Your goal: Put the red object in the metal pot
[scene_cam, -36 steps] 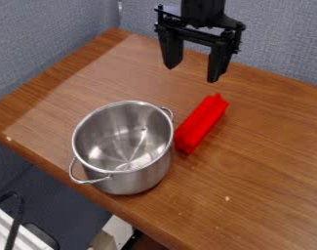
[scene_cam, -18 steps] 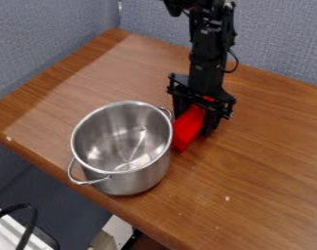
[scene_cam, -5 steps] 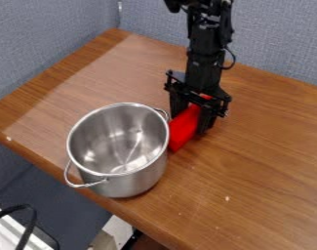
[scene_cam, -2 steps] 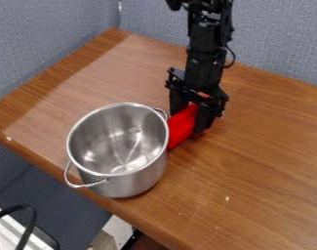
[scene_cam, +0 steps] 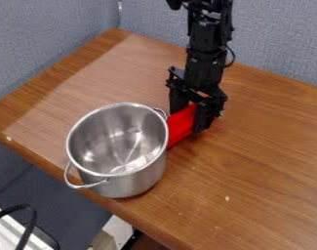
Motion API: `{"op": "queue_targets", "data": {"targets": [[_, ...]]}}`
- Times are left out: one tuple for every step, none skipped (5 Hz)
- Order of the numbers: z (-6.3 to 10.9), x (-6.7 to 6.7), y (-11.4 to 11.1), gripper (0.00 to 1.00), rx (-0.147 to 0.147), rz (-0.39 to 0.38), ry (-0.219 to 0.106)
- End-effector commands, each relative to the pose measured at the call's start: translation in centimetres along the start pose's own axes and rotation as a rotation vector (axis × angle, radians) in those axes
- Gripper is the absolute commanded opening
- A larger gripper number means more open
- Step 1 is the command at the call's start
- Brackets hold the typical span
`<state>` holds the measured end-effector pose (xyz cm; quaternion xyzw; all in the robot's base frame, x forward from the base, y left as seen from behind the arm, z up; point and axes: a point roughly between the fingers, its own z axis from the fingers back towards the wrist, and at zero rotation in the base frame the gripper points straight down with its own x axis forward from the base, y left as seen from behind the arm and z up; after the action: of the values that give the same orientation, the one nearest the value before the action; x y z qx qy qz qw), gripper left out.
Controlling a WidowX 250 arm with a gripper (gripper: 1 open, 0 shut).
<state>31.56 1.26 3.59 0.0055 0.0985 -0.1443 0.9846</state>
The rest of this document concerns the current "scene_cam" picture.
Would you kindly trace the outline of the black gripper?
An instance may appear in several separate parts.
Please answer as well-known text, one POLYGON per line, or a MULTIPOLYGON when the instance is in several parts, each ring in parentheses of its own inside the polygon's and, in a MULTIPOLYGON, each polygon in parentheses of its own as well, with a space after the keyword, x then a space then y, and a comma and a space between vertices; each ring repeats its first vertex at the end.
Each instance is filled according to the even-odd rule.
POLYGON ((170 113, 174 114, 189 105, 189 98, 207 96, 196 106, 193 132, 209 129, 213 120, 221 116, 228 101, 228 95, 220 84, 227 64, 228 50, 221 48, 213 54, 186 50, 185 69, 172 66, 166 86, 170 89, 170 113))

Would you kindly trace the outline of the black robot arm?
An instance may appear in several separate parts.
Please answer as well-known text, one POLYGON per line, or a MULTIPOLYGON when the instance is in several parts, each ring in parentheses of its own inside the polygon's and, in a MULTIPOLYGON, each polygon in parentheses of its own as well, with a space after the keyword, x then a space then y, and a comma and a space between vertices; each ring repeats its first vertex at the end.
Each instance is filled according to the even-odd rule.
POLYGON ((225 113, 229 97, 220 87, 225 69, 236 62, 233 40, 235 0, 166 0, 172 10, 186 9, 185 68, 169 68, 170 111, 196 104, 192 132, 208 130, 225 113))

